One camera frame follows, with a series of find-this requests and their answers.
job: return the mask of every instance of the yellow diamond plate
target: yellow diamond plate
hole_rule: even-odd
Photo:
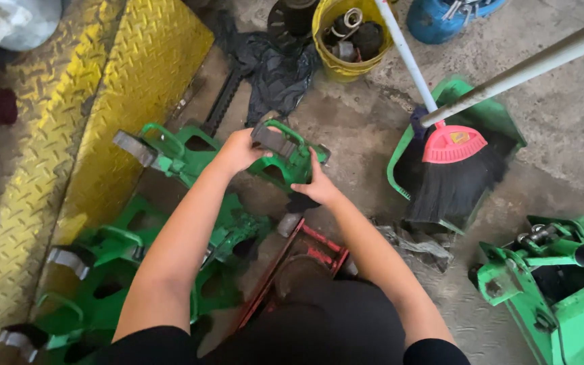
[[[28,317],[51,232],[125,0],[73,0],[53,36],[7,65],[19,118],[0,174],[0,328]]]
[[[128,0],[52,244],[70,244],[82,228],[118,215],[142,167],[113,136],[163,123],[212,43],[213,34],[181,0]]]

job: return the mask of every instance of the label on broom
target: label on broom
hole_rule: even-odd
[[[464,144],[470,140],[470,135],[467,132],[454,132],[450,133],[450,138],[456,144]]]

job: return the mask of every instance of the blue bucket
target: blue bucket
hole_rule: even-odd
[[[486,5],[480,3],[478,16],[485,18],[494,13],[506,0],[492,0]],[[442,44],[456,36],[463,28],[465,15],[457,11],[452,19],[442,20],[450,5],[442,0],[414,0],[407,13],[407,27],[411,35],[425,44]]]

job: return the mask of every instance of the red broom head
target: red broom head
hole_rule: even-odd
[[[459,162],[479,152],[485,145],[488,142],[475,129],[445,125],[444,121],[440,121],[427,139],[422,161],[433,164]]]

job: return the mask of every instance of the dirty floor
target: dirty floor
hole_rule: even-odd
[[[262,29],[272,1],[235,0],[244,29]],[[400,18],[409,1],[396,5]],[[438,83],[460,73],[473,83],[504,70],[543,46],[584,26],[584,1],[512,0],[488,20],[473,22],[449,44],[425,46],[406,32],[426,79]],[[204,120],[226,75],[217,48],[199,71],[205,84],[182,114],[168,122],[176,130],[191,118]],[[250,86],[243,82],[219,129],[225,140],[242,128]],[[302,136],[332,150],[324,170],[367,216],[392,220],[402,216],[406,201],[388,183],[386,167],[409,124],[409,106],[420,101],[395,51],[370,75],[350,84],[335,84],[318,72],[289,125]],[[480,240],[505,244],[526,231],[525,216],[584,215],[584,58],[543,75],[500,97],[507,104],[530,145],[511,163],[504,182],[485,201],[465,237],[458,237],[455,260],[445,274],[403,254],[439,307],[459,347],[473,364],[536,364],[505,306],[491,307],[468,282],[467,270],[481,259]],[[248,211],[279,219],[287,198],[263,180],[246,173],[232,182]],[[186,193],[174,180],[146,171],[140,193],[170,212]],[[306,214],[307,223],[340,242],[329,213],[322,208]],[[276,234],[261,245],[259,258],[240,280],[248,296],[284,240]],[[214,348],[236,310],[220,311],[215,327],[200,348]]]

